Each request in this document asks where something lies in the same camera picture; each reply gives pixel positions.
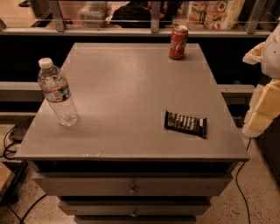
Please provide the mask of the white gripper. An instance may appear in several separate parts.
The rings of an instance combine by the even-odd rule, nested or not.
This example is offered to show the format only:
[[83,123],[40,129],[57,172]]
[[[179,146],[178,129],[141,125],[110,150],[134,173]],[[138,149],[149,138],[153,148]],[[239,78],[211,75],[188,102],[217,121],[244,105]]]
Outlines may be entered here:
[[242,127],[246,137],[259,137],[280,115],[280,25],[267,37],[265,44],[256,45],[242,61],[250,65],[261,62],[262,72],[272,78],[265,86],[256,86]]

